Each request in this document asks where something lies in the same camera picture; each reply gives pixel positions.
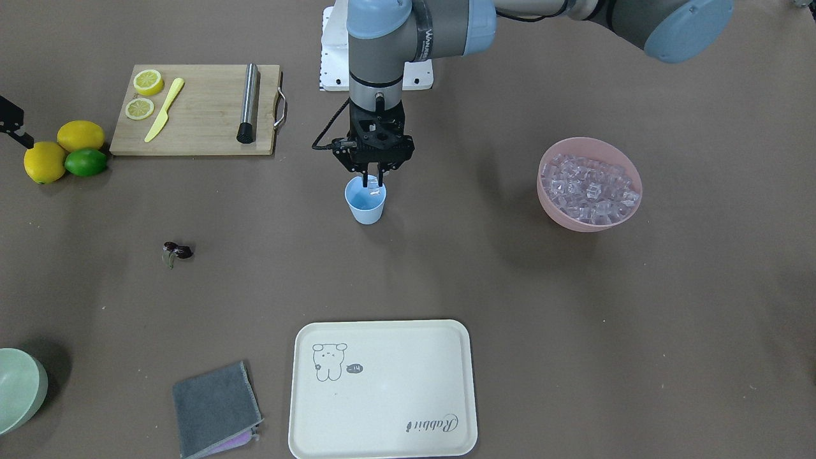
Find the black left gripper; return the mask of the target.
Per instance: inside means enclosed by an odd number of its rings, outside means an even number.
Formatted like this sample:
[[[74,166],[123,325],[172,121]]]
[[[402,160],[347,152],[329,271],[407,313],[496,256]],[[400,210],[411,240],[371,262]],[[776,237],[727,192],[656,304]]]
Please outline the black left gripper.
[[[414,140],[404,133],[405,111],[402,102],[385,111],[370,112],[350,99],[350,128],[344,138],[335,138],[329,148],[344,168],[361,174],[361,186],[370,183],[369,165],[377,165],[377,186],[384,186],[387,171],[396,170],[414,154]]]

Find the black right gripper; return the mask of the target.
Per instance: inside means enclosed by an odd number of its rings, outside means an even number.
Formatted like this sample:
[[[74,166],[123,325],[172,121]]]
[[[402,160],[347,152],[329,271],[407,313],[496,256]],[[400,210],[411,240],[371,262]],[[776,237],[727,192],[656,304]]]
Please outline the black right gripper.
[[[26,149],[33,148],[34,140],[24,129],[24,110],[15,103],[0,97],[1,111],[1,131],[9,134],[16,142]]]

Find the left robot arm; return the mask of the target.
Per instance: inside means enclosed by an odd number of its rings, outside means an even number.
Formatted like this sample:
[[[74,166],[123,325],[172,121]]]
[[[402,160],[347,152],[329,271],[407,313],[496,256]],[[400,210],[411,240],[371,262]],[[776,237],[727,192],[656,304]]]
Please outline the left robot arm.
[[[722,34],[733,1],[337,1],[323,46],[345,50],[349,131],[326,145],[349,172],[379,184],[414,152],[405,134],[405,65],[484,52],[498,18],[536,23],[568,17],[600,24],[669,64],[690,60]]]

